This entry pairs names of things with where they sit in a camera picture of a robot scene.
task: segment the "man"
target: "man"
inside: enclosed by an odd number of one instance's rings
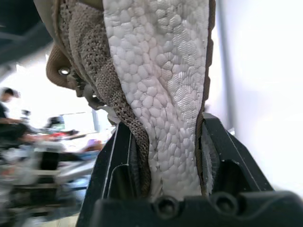
[[[5,124],[21,123],[21,120],[8,118],[6,115],[7,108],[2,103],[9,103],[14,97],[17,97],[16,92],[11,88],[3,90],[0,98],[0,127]]]
[[[7,108],[3,103],[9,103],[14,97],[18,97],[16,91],[5,88],[0,97],[0,139],[18,140],[27,132],[27,126],[21,120],[8,118]]]

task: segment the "screw hole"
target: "screw hole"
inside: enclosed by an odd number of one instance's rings
[[[239,211],[237,200],[230,194],[217,193],[213,195],[216,209],[226,215],[236,215]]]
[[[154,210],[161,219],[172,219],[179,214],[179,202],[172,197],[162,197],[155,201]]]

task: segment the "black plastic holder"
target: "black plastic holder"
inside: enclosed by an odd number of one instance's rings
[[[211,114],[204,114],[202,150],[218,159],[209,197],[176,201],[160,197],[136,199],[132,175],[134,137],[119,124],[100,152],[77,227],[297,227],[303,204],[291,192],[275,192],[249,151]]]

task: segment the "ceiling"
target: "ceiling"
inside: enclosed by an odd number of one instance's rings
[[[16,62],[52,41],[33,0],[1,0],[0,5],[0,66]]]

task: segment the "shoe sole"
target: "shoe sole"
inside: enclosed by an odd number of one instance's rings
[[[122,90],[149,135],[150,196],[201,195],[195,144],[210,85],[214,0],[103,0],[103,7]]]

